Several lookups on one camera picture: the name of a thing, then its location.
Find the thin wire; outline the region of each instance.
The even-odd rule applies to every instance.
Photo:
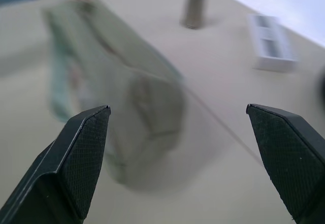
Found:
[[[229,127],[227,124],[225,124],[214,112],[210,107],[208,107],[201,99],[200,97],[194,93],[191,89],[189,89],[186,85],[184,86],[185,89],[189,92],[191,96],[194,97],[194,99],[199,102],[199,104],[212,116],[212,118],[218,122],[229,134],[231,137],[235,139],[235,141],[243,147],[243,149],[251,156],[253,159],[262,167],[264,167],[263,162],[261,159],[239,138],[236,133]]]

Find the blurry object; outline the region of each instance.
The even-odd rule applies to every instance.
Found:
[[[76,108],[69,107],[68,76],[79,90],[79,110],[109,103],[107,160],[115,179],[129,181],[177,142],[184,110],[179,73],[99,0],[66,1],[45,16],[54,42],[54,113],[64,119]]]
[[[0,223],[83,223],[102,168],[110,108],[71,118],[0,210]]]
[[[249,28],[258,69],[290,72],[297,66],[284,29],[274,17],[260,14],[249,15]]]
[[[186,0],[183,24],[189,28],[200,28],[203,25],[203,10],[205,0]]]
[[[296,223],[325,223],[325,140],[302,117],[248,105],[261,157]]]

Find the metal cylinder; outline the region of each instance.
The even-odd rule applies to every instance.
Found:
[[[187,0],[183,24],[188,28],[200,28],[203,25],[204,0]]]

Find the white container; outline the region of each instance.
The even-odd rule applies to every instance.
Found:
[[[290,72],[297,66],[284,29],[275,17],[250,14],[249,28],[258,63],[256,68]]]

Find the table surface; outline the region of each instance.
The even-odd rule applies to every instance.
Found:
[[[47,104],[49,34],[40,0],[0,9],[0,203],[62,124]],[[321,135],[317,93],[325,51],[287,30],[300,61],[291,74],[255,70],[252,10],[208,0],[205,26],[179,22],[184,0],[102,0],[184,76],[188,106],[180,146],[137,184],[115,183],[103,164],[85,223],[293,223],[265,172],[248,103],[303,116]]]

